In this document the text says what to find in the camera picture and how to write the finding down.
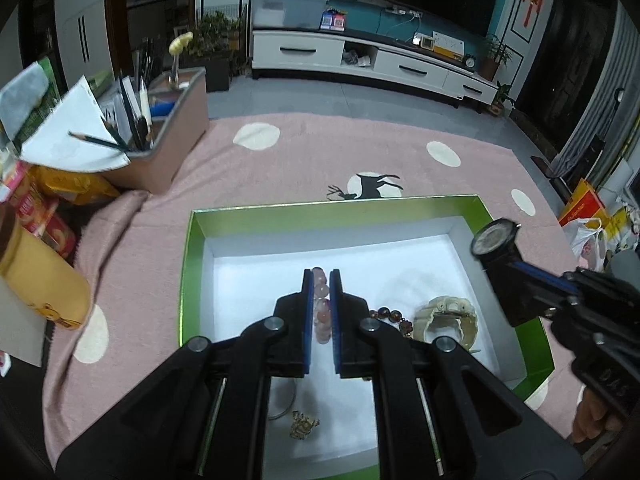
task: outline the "teal wall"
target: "teal wall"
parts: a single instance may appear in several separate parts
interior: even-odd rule
[[[496,0],[494,14],[489,26],[490,33],[495,32],[497,28],[505,1],[506,0]],[[354,28],[366,32],[376,32],[377,30],[379,34],[395,38],[396,40],[406,41],[412,38],[415,28],[418,25],[417,20],[413,20],[411,23],[402,23],[409,18],[384,11],[381,14],[380,7],[363,4],[356,0],[329,0],[329,4],[347,11],[347,28]],[[465,42],[465,53],[478,55],[479,48],[482,45],[482,38],[461,27],[457,27],[451,22],[441,20],[436,16],[423,16],[418,31],[431,35],[434,30],[463,40]]]

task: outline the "curtain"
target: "curtain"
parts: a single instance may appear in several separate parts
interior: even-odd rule
[[[614,92],[625,89],[625,94],[613,122],[606,131],[615,105]],[[584,114],[564,148],[551,162],[555,176],[565,176],[582,158],[593,137],[604,137],[605,147],[593,176],[606,174],[618,156],[638,112],[640,100],[640,34],[625,8],[618,2],[616,23],[607,54],[607,60],[596,89]]]

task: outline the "cabinet handle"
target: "cabinet handle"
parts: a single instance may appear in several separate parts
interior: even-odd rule
[[[89,44],[86,42],[86,29],[84,28],[84,16],[82,16],[82,37],[84,38],[84,49],[86,50],[86,60],[91,61],[89,57]]]
[[[481,94],[482,93],[481,90],[476,90],[475,88],[471,88],[471,86],[462,85],[462,88],[464,88],[465,90],[469,90],[470,92],[473,92],[474,94]]]
[[[289,48],[286,46],[280,47],[281,52],[292,52],[294,54],[315,54],[316,50],[314,48]]]
[[[422,70],[416,70],[415,68],[411,68],[410,66],[398,65],[398,68],[402,70],[406,70],[407,72],[413,72],[414,74],[419,74],[421,76],[427,75],[427,72],[423,72]]]
[[[80,38],[80,48],[82,49],[82,59],[86,63],[86,54],[84,53],[84,43],[82,42],[82,25],[80,24],[80,18],[78,18],[78,38]]]

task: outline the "hand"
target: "hand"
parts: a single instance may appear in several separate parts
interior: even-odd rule
[[[596,438],[603,430],[620,431],[622,422],[590,389],[585,389],[574,419],[574,442]]]

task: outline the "drawer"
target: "drawer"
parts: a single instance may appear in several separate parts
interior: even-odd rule
[[[441,66],[384,50],[378,52],[373,70],[396,82],[432,88],[442,88],[449,73]]]
[[[495,88],[457,72],[449,72],[444,90],[447,94],[459,98],[469,97],[488,105],[494,102],[496,92]]]
[[[254,34],[255,68],[339,67],[344,40],[295,33]]]

